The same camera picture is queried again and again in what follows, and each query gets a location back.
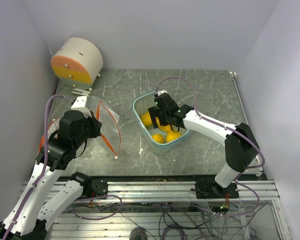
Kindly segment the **yellow mango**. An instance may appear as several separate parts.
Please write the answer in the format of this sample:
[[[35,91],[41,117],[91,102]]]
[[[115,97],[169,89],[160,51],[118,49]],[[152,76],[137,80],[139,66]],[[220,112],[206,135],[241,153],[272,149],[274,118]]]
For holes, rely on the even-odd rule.
[[[145,114],[141,115],[140,119],[145,127],[149,127],[153,124],[150,113],[148,111]]]

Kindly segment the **yellow pear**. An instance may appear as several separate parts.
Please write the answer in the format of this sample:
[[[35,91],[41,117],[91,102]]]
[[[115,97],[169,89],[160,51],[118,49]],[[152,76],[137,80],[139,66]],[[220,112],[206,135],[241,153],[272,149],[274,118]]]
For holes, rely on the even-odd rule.
[[[158,143],[158,144],[164,144],[164,143],[165,143],[164,136],[161,135],[161,134],[159,134],[159,133],[154,134],[154,135],[152,135],[151,137],[152,137],[152,139],[153,139],[156,143]]]

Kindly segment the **blue green plastic basket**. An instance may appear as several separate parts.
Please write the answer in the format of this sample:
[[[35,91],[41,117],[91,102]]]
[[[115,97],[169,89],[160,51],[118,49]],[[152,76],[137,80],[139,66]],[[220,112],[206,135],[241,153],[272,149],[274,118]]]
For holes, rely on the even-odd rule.
[[[181,145],[183,141],[190,137],[191,131],[189,129],[180,128],[180,136],[167,142],[166,140],[169,132],[163,130],[164,127],[158,125],[158,128],[154,128],[152,123],[149,126],[144,125],[142,116],[148,114],[148,109],[155,106],[154,95],[155,90],[152,90],[136,97],[132,101],[131,108],[138,126],[148,141],[149,146],[156,154],[161,155]]]

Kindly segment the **yellow bell pepper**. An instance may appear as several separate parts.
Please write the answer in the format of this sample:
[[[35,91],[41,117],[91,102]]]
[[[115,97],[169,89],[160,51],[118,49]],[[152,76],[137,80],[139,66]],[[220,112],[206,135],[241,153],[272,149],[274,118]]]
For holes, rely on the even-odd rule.
[[[178,138],[180,138],[182,136],[182,134],[180,132],[173,132],[173,131],[169,131],[166,134],[166,142],[170,143],[174,140],[177,140]]]

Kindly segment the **clear zip bag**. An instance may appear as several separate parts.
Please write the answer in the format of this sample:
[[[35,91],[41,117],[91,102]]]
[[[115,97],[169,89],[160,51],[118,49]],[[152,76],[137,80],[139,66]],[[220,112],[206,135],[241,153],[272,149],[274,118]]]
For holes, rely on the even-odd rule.
[[[114,112],[106,101],[99,97],[91,96],[89,109],[97,121],[102,123],[100,136],[97,138],[99,145],[118,160],[122,144],[122,135],[119,127],[120,116]]]
[[[49,138],[55,131],[59,130],[59,128],[60,128],[60,118],[59,117],[53,118],[52,121],[47,126],[47,138]],[[37,154],[41,152],[44,143],[45,143],[45,136],[43,135],[39,144]]]

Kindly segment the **clear zip top bag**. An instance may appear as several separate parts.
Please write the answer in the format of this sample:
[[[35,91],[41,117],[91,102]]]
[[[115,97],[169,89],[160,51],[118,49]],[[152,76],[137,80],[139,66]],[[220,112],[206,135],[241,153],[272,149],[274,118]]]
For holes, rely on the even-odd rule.
[[[47,126],[47,138],[49,138],[55,131],[59,130],[59,128],[60,128],[60,118],[59,117],[53,118],[52,121]],[[44,143],[45,143],[45,136],[43,135],[39,144],[37,154],[41,152]]]

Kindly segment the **yellow lemon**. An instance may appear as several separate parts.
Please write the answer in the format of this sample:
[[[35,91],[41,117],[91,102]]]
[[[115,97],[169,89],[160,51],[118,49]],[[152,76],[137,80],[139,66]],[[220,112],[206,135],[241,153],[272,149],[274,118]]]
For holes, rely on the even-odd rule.
[[[170,125],[162,126],[162,125],[160,124],[160,121],[159,121],[158,118],[156,119],[156,124],[157,124],[158,128],[159,128],[160,130],[162,130],[163,132],[171,132],[171,131],[172,131]]]

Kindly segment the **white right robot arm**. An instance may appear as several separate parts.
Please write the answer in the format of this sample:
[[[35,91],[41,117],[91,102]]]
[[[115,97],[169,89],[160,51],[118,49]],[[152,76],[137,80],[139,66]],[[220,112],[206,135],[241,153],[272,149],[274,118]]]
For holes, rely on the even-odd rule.
[[[196,189],[199,194],[226,196],[226,189],[240,174],[248,169],[259,154],[259,146],[251,128],[245,124],[225,123],[201,114],[189,105],[178,106],[166,92],[154,95],[155,106],[148,109],[154,127],[158,124],[171,130],[188,129],[201,133],[221,144],[225,150],[225,164],[212,183],[211,190]]]

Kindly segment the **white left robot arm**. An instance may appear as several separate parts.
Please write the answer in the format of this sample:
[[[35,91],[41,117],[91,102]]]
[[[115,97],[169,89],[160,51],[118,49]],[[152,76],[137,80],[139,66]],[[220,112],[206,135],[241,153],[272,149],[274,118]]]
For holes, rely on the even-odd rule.
[[[43,240],[55,219],[75,200],[89,197],[92,178],[75,172],[53,198],[47,200],[55,182],[70,161],[78,158],[77,150],[88,139],[101,135],[102,123],[93,113],[68,110],[59,120],[59,128],[48,138],[37,155],[31,178],[15,207],[0,222],[2,240]]]

